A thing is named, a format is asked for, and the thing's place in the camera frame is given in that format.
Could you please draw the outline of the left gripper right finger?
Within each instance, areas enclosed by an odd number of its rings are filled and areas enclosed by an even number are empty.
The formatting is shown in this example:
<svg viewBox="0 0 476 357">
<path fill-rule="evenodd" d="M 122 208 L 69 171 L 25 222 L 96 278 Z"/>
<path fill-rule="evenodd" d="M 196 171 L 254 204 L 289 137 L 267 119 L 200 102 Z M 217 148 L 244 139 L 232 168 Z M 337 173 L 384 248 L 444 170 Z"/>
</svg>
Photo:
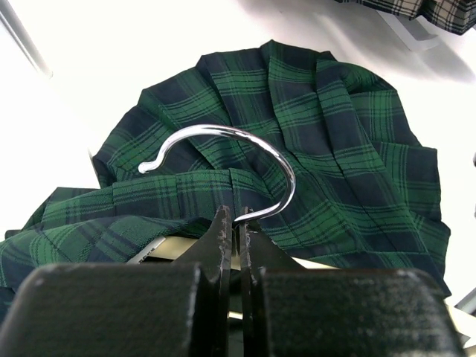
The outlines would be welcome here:
<svg viewBox="0 0 476 357">
<path fill-rule="evenodd" d="M 413 268 L 307 269 L 255 221 L 237 228 L 245 356 L 463 356 L 433 278 Z"/>
</svg>

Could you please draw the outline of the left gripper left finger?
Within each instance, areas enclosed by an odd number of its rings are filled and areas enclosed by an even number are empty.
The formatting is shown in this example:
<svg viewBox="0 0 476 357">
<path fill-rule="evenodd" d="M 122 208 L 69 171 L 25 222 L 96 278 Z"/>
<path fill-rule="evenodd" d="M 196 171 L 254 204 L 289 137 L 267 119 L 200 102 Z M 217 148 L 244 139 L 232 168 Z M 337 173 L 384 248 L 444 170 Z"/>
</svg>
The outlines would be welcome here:
<svg viewBox="0 0 476 357">
<path fill-rule="evenodd" d="M 50 264 L 21 284 L 3 356 L 226 356 L 227 207 L 172 263 Z"/>
</svg>

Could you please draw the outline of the green plaid skirt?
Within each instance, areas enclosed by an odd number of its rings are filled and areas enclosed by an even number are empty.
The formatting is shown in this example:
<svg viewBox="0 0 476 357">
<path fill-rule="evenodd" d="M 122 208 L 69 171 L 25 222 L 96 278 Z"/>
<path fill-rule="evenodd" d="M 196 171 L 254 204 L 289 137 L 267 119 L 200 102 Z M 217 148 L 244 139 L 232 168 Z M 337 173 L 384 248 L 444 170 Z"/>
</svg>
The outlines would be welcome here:
<svg viewBox="0 0 476 357">
<path fill-rule="evenodd" d="M 286 181 L 264 152 L 230 138 L 175 145 L 174 132 L 232 126 L 276 147 L 297 188 L 260 226 L 293 257 L 339 268 L 417 268 L 443 284 L 450 237 L 440 212 L 437 151 L 409 128 L 394 87 L 328 52 L 270 41 L 204 55 L 144 89 L 92 163 L 99 188 L 57 188 L 1 243 L 1 312 L 22 281 L 51 263 L 125 263 L 153 239 L 198 238 L 217 209 L 261 210 Z"/>
</svg>

